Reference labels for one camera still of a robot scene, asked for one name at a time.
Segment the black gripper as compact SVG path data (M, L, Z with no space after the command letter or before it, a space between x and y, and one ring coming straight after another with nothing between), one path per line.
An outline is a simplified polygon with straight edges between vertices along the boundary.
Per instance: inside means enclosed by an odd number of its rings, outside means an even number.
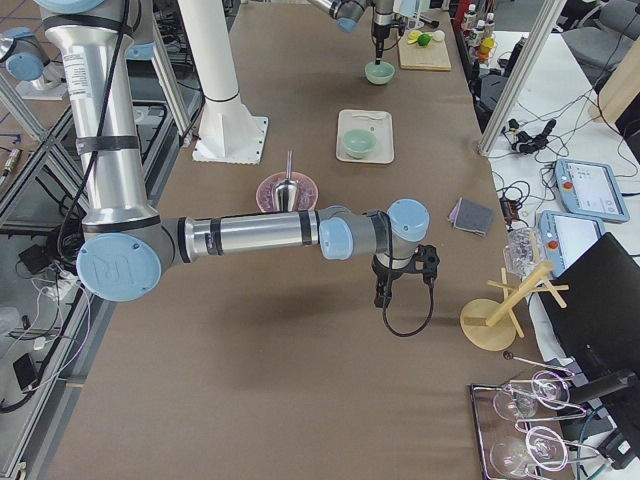
M391 260L387 254L379 259L376 255L372 259L372 269L377 277L374 306L387 308L391 303L392 284L403 274L420 274L429 291L433 291L438 275L437 250L433 245L419 245L410 258L402 260Z
M375 65L380 65L383 58L384 43L390 32L390 12L375 9L372 17L372 37L376 47Z

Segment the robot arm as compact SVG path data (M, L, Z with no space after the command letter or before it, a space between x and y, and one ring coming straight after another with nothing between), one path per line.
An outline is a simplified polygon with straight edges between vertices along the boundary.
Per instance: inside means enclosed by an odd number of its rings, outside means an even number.
M207 255L320 245L323 256L373 255L376 307L390 303L392 278L422 273L416 261L429 227L413 199L358 215L337 206L319 211L162 220L147 198L126 54L150 40L151 1L35 1L46 37L60 50L70 88L89 207L85 242L76 256L84 286L102 299L125 302L154 289L174 265ZM221 1L179 1L200 75L205 106L195 158L256 164L268 119L243 104Z
M345 33L352 32L366 10L371 7L371 39L375 47L376 65L382 62L385 41L389 38L391 30L397 29L400 35L404 33L405 24L394 12L392 0L309 0L309 3L331 17Z

